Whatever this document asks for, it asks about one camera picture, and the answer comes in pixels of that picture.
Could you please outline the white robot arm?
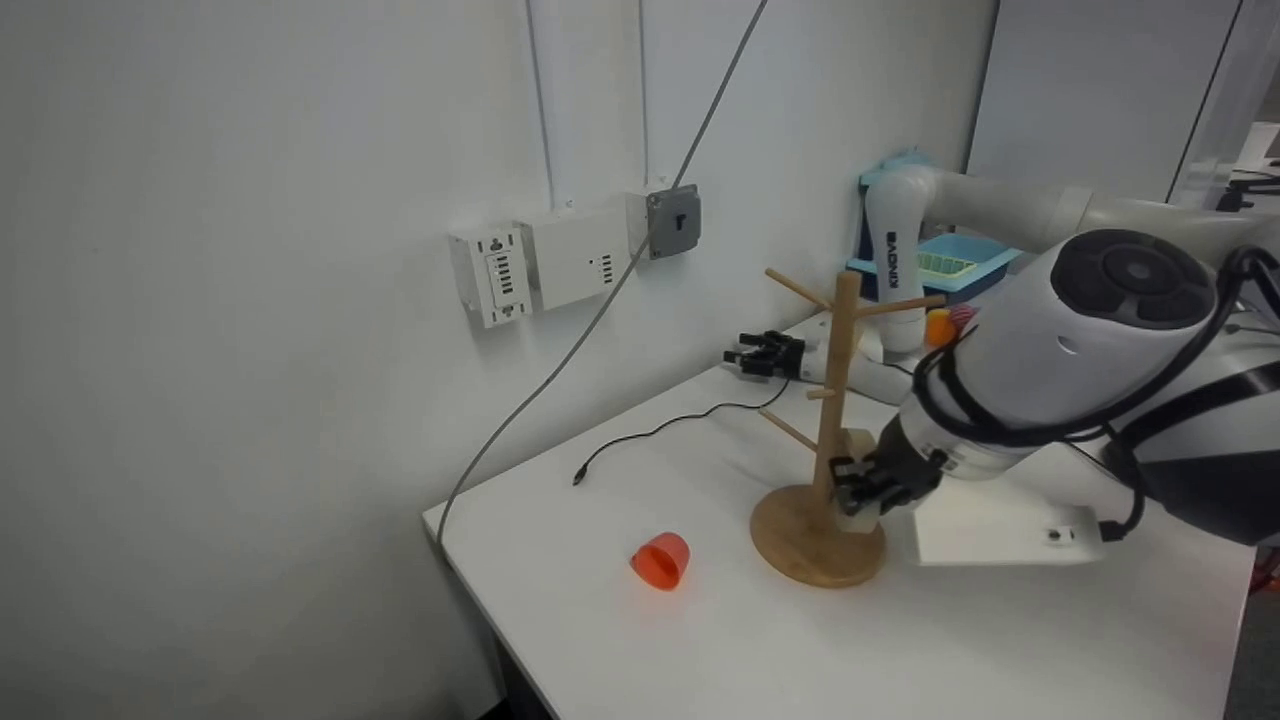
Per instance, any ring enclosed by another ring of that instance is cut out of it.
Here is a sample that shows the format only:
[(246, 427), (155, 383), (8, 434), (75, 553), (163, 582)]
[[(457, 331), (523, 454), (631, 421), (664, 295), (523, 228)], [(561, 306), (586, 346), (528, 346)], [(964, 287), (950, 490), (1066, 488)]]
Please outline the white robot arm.
[[(1064, 234), (983, 293), (958, 336), (911, 369), (878, 445), (827, 471), (844, 517), (933, 500), (958, 450), (1030, 454), (1104, 434), (1132, 503), (1234, 541), (1280, 537), (1275, 252), (1201, 260), (1132, 228)], [(1125, 541), (1141, 512), (1104, 519)]]

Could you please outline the black gripper of second arm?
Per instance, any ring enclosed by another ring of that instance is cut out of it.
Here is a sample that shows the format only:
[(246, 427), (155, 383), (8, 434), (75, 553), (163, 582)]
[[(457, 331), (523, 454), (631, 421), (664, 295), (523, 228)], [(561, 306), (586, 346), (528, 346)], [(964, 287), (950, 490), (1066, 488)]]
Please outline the black gripper of second arm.
[(729, 352), (729, 362), (737, 362), (747, 377), (784, 377), (795, 381), (802, 369), (802, 345), (784, 331), (745, 331)]

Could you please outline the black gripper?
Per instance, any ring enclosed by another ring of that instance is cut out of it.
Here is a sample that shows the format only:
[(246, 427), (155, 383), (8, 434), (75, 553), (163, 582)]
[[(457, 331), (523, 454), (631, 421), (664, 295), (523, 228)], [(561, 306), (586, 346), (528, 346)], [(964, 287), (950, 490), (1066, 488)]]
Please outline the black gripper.
[(835, 454), (827, 462), (835, 507), (844, 517), (888, 517), (904, 503), (933, 495), (943, 481), (943, 450), (870, 450), (865, 458)]

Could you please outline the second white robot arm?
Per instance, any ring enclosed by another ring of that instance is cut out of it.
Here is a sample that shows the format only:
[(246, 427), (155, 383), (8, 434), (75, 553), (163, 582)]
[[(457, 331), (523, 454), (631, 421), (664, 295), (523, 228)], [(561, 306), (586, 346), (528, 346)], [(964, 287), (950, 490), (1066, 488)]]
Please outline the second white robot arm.
[(1220, 264), (1233, 247), (1275, 247), (1280, 218), (1257, 211), (1210, 211), (1190, 203), (1125, 200), (1090, 187), (1030, 187), (950, 169), (920, 154), (888, 154), (851, 179), (854, 256), (849, 270), (870, 270), (867, 298), (888, 306), (870, 324), (870, 352), (854, 356), (849, 381), (859, 395), (899, 403), (907, 371), (924, 358), (924, 245), (939, 230), (989, 234), (1023, 260), (1090, 228), (1132, 228)]

